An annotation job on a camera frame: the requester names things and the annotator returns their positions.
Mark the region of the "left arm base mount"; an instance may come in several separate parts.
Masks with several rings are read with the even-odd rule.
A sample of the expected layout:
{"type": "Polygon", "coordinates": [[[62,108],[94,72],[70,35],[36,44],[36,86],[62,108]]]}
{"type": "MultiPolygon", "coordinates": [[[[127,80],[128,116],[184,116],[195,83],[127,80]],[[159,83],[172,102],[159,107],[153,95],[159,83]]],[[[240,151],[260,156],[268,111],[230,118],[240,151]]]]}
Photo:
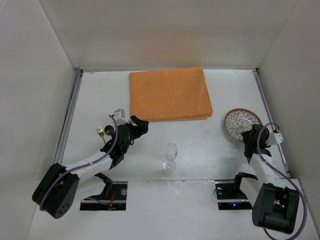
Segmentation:
{"type": "Polygon", "coordinates": [[[127,207],[128,182],[113,181],[103,173],[93,179],[101,191],[88,195],[80,202],[80,211],[125,211],[127,207]]]}

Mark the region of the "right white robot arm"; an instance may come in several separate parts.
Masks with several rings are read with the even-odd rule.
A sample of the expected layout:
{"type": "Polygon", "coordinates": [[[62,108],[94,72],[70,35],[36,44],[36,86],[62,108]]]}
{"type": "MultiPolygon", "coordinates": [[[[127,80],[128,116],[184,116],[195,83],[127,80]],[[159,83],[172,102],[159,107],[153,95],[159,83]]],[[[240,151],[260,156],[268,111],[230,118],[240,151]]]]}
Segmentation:
{"type": "Polygon", "coordinates": [[[239,189],[252,205],[251,219],[256,227],[292,234],[295,229],[300,195],[290,183],[279,177],[268,148],[280,144],[279,132],[270,133],[260,124],[243,132],[244,156],[254,174],[245,176],[239,189]]]}

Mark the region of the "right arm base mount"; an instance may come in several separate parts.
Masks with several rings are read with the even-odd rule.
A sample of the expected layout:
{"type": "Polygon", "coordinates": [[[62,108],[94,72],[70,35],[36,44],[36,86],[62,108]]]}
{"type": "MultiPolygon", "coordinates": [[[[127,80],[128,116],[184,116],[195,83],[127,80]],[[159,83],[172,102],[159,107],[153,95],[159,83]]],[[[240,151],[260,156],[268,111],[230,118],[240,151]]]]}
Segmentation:
{"type": "Polygon", "coordinates": [[[252,210],[253,207],[247,196],[240,189],[242,179],[254,179],[253,174],[239,172],[234,179],[218,180],[214,182],[213,196],[217,200],[220,211],[252,210]]]}

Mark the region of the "floral patterned ceramic plate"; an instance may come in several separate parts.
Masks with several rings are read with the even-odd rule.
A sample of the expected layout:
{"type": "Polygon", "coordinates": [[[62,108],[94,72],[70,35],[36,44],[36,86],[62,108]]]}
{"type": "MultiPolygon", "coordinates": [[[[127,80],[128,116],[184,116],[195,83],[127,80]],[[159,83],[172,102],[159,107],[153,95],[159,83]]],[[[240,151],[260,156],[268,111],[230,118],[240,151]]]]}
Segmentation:
{"type": "Polygon", "coordinates": [[[234,139],[242,142],[242,133],[250,131],[252,125],[262,125],[261,119],[252,111],[245,108],[230,110],[224,117],[224,127],[234,139]]]}

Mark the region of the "orange cloth placemat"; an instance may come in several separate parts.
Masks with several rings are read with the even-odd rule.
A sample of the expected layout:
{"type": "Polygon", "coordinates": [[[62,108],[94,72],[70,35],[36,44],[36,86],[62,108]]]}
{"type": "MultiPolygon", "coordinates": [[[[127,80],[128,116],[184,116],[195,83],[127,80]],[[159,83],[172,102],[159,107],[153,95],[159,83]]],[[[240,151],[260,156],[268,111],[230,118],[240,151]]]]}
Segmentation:
{"type": "Polygon", "coordinates": [[[150,122],[202,120],[213,107],[202,67],[131,72],[130,113],[150,122]]]}

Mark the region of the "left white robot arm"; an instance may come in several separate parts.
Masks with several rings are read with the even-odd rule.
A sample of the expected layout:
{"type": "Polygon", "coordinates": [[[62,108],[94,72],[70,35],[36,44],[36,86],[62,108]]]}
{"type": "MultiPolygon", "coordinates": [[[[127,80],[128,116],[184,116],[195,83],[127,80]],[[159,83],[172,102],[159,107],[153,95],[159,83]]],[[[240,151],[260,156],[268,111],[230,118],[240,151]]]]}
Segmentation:
{"type": "Polygon", "coordinates": [[[126,120],[115,112],[109,115],[114,124],[111,139],[94,155],[70,165],[55,163],[45,173],[32,194],[32,201],[54,219],[64,216],[74,200],[84,200],[105,193],[113,184],[104,175],[125,158],[136,139],[149,130],[149,122],[135,115],[126,120]]]}

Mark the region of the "clear wine glass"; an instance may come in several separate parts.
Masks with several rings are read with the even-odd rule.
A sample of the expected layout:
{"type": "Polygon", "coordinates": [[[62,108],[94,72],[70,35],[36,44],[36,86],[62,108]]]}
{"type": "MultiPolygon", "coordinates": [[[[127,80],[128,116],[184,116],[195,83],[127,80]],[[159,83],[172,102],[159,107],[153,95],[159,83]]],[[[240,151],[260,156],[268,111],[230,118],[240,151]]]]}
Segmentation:
{"type": "Polygon", "coordinates": [[[167,172],[173,172],[176,169],[176,158],[178,155],[178,148],[174,143],[168,143],[164,148],[163,169],[167,172]]]}

